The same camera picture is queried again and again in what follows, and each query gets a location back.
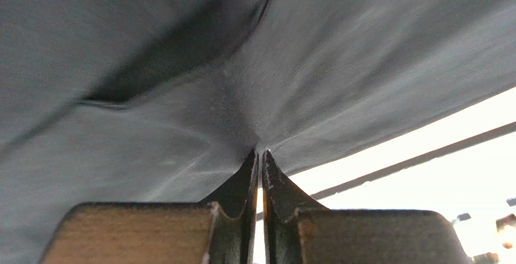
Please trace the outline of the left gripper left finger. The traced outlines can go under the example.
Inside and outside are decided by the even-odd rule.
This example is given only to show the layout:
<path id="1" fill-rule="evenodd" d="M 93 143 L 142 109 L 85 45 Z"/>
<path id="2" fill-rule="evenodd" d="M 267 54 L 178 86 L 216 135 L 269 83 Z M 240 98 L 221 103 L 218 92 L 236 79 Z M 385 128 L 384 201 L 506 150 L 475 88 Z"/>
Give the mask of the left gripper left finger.
<path id="1" fill-rule="evenodd" d="M 59 222 L 41 263 L 251 263 L 259 157 L 196 203 L 87 202 Z"/>

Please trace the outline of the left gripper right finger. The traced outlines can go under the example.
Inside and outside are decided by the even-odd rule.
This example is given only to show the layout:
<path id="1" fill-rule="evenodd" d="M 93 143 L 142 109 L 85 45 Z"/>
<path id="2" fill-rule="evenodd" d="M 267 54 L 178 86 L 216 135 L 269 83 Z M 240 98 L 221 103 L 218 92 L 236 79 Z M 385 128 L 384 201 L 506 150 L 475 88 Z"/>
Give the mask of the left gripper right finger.
<path id="1" fill-rule="evenodd" d="M 262 157 L 268 263 L 469 263 L 452 225 L 427 210 L 332 210 Z"/>

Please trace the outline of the black t shirt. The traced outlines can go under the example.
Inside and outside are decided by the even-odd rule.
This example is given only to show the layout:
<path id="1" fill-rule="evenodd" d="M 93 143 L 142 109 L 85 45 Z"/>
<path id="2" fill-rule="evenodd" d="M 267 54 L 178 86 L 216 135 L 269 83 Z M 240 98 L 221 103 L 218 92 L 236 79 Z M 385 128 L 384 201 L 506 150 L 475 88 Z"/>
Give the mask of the black t shirt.
<path id="1" fill-rule="evenodd" d="M 1 262 L 82 202 L 195 202 L 515 86 L 515 0 L 1 0 Z"/>

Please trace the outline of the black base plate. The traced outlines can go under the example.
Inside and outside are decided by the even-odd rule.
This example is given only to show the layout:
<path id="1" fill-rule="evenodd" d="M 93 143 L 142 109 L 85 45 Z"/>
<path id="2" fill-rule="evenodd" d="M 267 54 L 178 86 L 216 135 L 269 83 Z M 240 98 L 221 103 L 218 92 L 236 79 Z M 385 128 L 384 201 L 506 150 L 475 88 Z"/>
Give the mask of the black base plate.
<path id="1" fill-rule="evenodd" d="M 434 123 L 290 179 L 312 198 L 322 200 L 514 131 L 515 122 L 470 127 Z"/>

